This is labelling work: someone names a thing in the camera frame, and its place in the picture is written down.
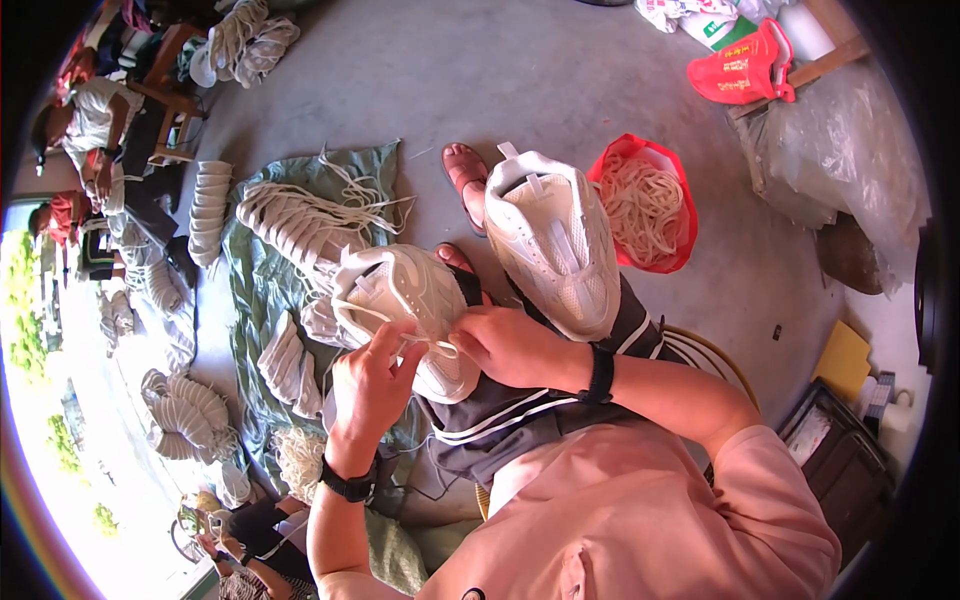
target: black watch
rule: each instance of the black watch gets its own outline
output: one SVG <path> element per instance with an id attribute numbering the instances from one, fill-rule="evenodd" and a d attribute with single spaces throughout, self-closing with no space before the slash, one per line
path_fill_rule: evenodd
<path id="1" fill-rule="evenodd" d="M 344 479 L 333 472 L 330 465 L 326 463 L 326 457 L 321 455 L 320 483 L 326 484 L 328 488 L 343 496 L 347 502 L 366 502 L 373 498 L 373 488 L 375 487 L 376 477 L 373 474 L 373 465 L 363 477 L 353 477 Z"/>
<path id="2" fill-rule="evenodd" d="M 585 404 L 606 404 L 613 400 L 610 387 L 613 385 L 613 354 L 595 344 L 593 350 L 593 373 L 590 375 L 590 387 L 581 390 L 577 399 Z"/>
<path id="3" fill-rule="evenodd" d="M 117 146 L 113 150 L 110 148 L 101 147 L 100 151 L 104 153 L 104 156 L 108 157 L 110 160 L 113 160 L 120 156 L 120 146 Z"/>

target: green plant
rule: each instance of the green plant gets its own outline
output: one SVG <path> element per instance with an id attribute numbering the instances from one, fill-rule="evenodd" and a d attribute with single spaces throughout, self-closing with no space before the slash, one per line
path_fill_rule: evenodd
<path id="1" fill-rule="evenodd" d="M 7 364 L 20 370 L 28 385 L 47 381 L 47 350 L 40 340 L 42 327 L 34 314 L 39 256 L 30 233 L 8 231 L 0 243 L 0 287 L 3 288 L 3 337 Z"/>
<path id="2" fill-rule="evenodd" d="M 100 532 L 100 535 L 108 538 L 116 536 L 117 524 L 118 523 L 113 520 L 113 511 L 98 502 L 97 506 L 93 509 L 93 525 L 97 528 L 97 531 Z"/>
<path id="3" fill-rule="evenodd" d="M 47 438 L 47 445 L 57 453 L 57 458 L 60 459 L 60 470 L 66 473 L 83 474 L 84 465 L 80 462 L 80 457 L 77 456 L 73 436 L 67 429 L 63 415 L 54 415 L 47 420 L 47 425 L 50 426 L 52 431 L 50 437 Z"/>

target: concrete floor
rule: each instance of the concrete floor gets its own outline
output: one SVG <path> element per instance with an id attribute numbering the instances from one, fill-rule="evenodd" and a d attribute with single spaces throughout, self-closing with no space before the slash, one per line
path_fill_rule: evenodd
<path id="1" fill-rule="evenodd" d="M 683 161 L 700 234 L 677 273 L 627 269 L 626 277 L 653 315 L 733 358 L 769 424 L 793 407 L 842 288 L 824 283 L 811 234 L 753 194 L 724 108 L 686 79 L 686 65 L 708 53 L 698 42 L 656 31 L 632 7 L 571 0 L 339 0 L 299 24 L 300 40 L 263 85 L 217 84 L 206 95 L 211 116 L 197 159 L 232 162 L 242 179 L 269 161 L 316 154 L 324 143 L 359 148 L 400 137 L 396 192 L 418 196 L 400 240 L 428 249 L 460 244 L 494 294 L 506 295 L 487 241 L 471 234 L 444 177 L 442 146 L 466 142 L 493 164 L 495 145 L 509 140 L 586 170 L 624 132 L 654 140 Z M 195 173 L 192 165 L 178 214 L 184 231 Z M 235 397 L 223 265 L 203 275 L 199 297 L 193 373 Z M 421 471 L 420 485 L 436 493 L 436 482 L 422 481 L 432 468 Z M 476 516 L 471 486 L 455 486 L 441 505 L 411 500 L 408 517 Z"/>

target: black hair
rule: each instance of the black hair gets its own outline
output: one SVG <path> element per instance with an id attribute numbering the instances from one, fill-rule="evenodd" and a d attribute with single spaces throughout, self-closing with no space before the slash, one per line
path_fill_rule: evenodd
<path id="1" fill-rule="evenodd" d="M 27 221 L 27 230 L 30 232 L 30 237 L 36 238 L 40 235 L 40 211 L 48 207 L 50 207 L 50 203 L 43 203 L 35 208 L 34 212 L 30 213 L 30 219 Z"/>
<path id="2" fill-rule="evenodd" d="M 34 120 L 34 128 L 30 130 L 30 145 L 34 148 L 37 167 L 42 167 L 47 161 L 47 123 L 50 122 L 50 113 L 53 110 L 53 105 L 44 107 Z"/>

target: pink shirt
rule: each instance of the pink shirt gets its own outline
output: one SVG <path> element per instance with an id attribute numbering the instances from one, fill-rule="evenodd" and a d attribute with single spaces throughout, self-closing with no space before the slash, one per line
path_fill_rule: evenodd
<path id="1" fill-rule="evenodd" d="M 824 597 L 840 542 L 777 434 L 737 433 L 714 473 L 711 490 L 680 438 L 650 422 L 571 433 L 496 474 L 501 508 L 417 598 Z M 327 575 L 319 590 L 407 597 L 358 573 Z"/>

